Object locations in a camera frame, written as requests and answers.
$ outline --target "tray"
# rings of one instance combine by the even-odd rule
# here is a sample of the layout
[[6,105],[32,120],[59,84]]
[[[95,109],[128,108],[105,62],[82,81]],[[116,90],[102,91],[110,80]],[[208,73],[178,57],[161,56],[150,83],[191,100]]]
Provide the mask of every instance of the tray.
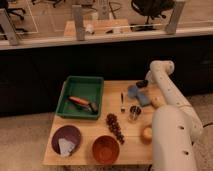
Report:
[[[102,77],[69,76],[58,101],[56,114],[61,117],[79,119],[98,119],[101,114],[101,102],[103,95],[104,79]],[[82,99],[95,102],[98,113],[79,110],[68,100],[68,96],[76,96]]]

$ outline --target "wooden table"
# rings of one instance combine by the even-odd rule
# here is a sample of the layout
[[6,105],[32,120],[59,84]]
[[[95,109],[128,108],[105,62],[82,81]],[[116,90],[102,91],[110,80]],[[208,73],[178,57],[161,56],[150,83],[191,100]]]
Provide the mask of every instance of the wooden table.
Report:
[[[115,20],[84,20],[84,27],[87,24],[92,24],[94,27],[94,35],[103,35],[107,31],[112,30],[113,27],[121,27],[122,33],[130,33],[131,29],[127,19],[115,19]],[[75,24],[74,21],[67,21],[64,36],[75,36]]]
[[[98,120],[64,119],[55,115],[48,144],[45,152],[44,165],[98,165],[92,156],[92,144],[101,135],[111,135],[105,123],[106,115],[114,113],[118,117],[121,131],[125,136],[125,143],[120,145],[120,154],[114,164],[151,164],[152,147],[151,143],[145,144],[141,141],[141,130],[150,125],[154,108],[150,105],[142,108],[142,114],[135,123],[128,121],[129,108],[138,104],[137,100],[127,97],[127,87],[135,81],[105,81],[104,94],[102,98],[102,111]],[[155,86],[148,86],[142,89],[151,99],[160,98],[164,101],[160,90]],[[121,92],[124,93],[124,105],[126,112],[120,112]],[[51,147],[51,140],[55,131],[64,125],[75,125],[82,134],[80,148],[70,157],[63,158],[56,154]]]

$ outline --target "black wall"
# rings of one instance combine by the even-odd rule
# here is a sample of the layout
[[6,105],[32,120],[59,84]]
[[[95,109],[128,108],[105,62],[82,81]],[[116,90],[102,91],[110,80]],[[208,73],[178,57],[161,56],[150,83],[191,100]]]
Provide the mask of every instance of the black wall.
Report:
[[54,111],[69,75],[144,79],[156,59],[185,95],[213,90],[213,36],[0,51],[0,115]]

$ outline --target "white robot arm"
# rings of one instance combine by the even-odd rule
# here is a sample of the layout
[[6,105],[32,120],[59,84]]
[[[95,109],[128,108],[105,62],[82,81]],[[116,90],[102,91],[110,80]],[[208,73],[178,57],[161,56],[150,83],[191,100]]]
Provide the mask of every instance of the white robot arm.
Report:
[[155,171],[196,171],[192,142],[202,134],[203,126],[195,110],[169,76],[172,61],[153,61],[146,79],[157,83],[168,105],[153,116],[153,163]]

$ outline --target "red bowl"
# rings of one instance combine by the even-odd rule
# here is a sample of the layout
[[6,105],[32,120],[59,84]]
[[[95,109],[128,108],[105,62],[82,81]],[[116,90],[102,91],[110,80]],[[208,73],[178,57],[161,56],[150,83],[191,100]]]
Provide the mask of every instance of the red bowl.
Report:
[[113,164],[119,155],[119,145],[117,141],[108,135],[98,137],[92,146],[95,160],[103,165]]

